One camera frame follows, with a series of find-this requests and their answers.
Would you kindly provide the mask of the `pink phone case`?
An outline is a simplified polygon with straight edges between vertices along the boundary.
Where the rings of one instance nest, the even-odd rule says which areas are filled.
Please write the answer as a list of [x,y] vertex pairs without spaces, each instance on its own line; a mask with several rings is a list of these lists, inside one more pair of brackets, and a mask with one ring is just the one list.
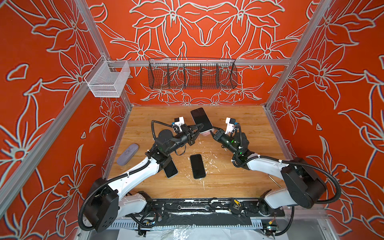
[[205,131],[205,132],[201,132],[200,135],[202,136],[209,136],[211,135],[211,133],[214,131],[214,129],[211,129],[211,130],[208,130],[208,131]]

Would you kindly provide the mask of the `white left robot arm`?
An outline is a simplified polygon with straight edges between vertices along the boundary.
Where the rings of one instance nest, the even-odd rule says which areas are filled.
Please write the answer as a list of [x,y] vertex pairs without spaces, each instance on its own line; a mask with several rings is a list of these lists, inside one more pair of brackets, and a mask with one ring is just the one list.
[[151,122],[154,144],[145,153],[145,158],[122,175],[109,180],[99,178],[94,181],[78,213],[78,225],[83,231],[106,230],[117,218],[147,210],[150,198],[144,192],[129,195],[129,192],[144,180],[164,171],[168,178],[177,175],[172,153],[180,148],[192,146],[203,124],[188,126],[184,123],[165,126],[158,134],[157,121]]

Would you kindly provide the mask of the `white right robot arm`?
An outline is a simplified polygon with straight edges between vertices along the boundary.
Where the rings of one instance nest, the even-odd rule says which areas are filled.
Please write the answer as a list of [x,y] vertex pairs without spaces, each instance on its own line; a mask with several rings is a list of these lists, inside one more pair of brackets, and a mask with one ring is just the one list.
[[211,132],[213,139],[233,153],[234,167],[262,172],[284,181],[285,187],[269,191],[260,197],[263,205],[270,209],[283,206],[300,206],[310,209],[313,205],[334,203],[340,199],[342,189],[331,173],[308,164],[304,159],[280,160],[250,151],[245,133],[231,136],[223,129]]

